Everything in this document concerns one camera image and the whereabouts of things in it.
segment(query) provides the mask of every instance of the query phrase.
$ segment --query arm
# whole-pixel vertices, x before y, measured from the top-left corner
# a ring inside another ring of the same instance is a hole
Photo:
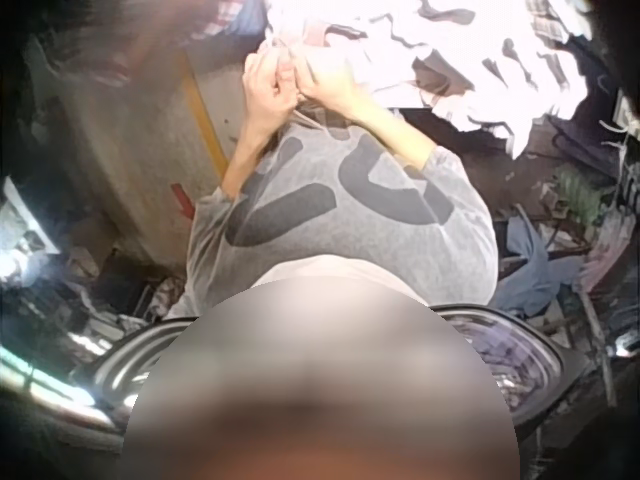
[[[221,190],[234,200],[254,172],[273,134],[298,103],[293,64],[286,50],[271,48],[247,57],[242,77],[245,121]]]
[[[350,108],[341,112],[347,119],[366,128],[392,153],[422,170],[436,143],[421,131],[381,107],[365,93],[358,94]]]
[[[356,85],[347,63],[336,64],[325,49],[292,53],[298,88],[305,97],[366,128],[392,153],[422,170],[436,147],[433,140],[376,104]]]
[[[268,138],[265,141],[264,137],[251,133],[245,127],[242,128],[236,151],[220,184],[220,188],[230,199],[238,196],[242,185],[260,163],[262,151],[268,142]]]

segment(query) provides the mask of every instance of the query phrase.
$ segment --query yellow pole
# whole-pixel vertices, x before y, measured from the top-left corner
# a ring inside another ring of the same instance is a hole
[[[213,162],[213,168],[215,169],[218,178],[222,180],[224,173],[227,171],[229,161],[222,151],[222,147],[218,141],[218,136],[216,135],[216,130],[211,122],[211,117],[209,117],[207,106],[205,105],[202,94],[200,93],[198,81],[193,73],[191,61],[189,60],[187,52],[184,50],[180,53],[180,69],[182,73],[182,89],[187,97],[189,109],[196,119],[200,135],[202,135],[202,139],[207,146],[207,150],[211,156],[211,161]]]

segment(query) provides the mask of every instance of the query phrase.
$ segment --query hand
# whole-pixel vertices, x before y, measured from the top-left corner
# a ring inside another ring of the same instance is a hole
[[[242,82],[246,100],[245,134],[266,144],[298,103],[288,50],[270,47],[250,54]]]
[[[352,119],[367,96],[355,83],[346,59],[337,60],[334,52],[322,47],[296,49],[292,56],[300,93]]]

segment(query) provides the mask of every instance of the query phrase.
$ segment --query red object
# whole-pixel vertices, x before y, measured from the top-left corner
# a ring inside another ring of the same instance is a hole
[[[189,195],[184,191],[184,188],[182,188],[182,185],[179,183],[172,183],[171,190],[182,208],[180,213],[189,220],[193,220],[193,217],[196,215],[196,207],[193,206],[193,202],[189,198]]]

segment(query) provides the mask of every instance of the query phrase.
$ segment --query gray sweatshirt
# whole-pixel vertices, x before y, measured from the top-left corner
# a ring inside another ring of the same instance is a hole
[[[437,147],[419,171],[360,127],[294,124],[235,201],[217,189],[197,203],[185,293],[167,318],[324,254],[379,265],[429,305],[486,304],[498,276],[491,216],[456,155]]]

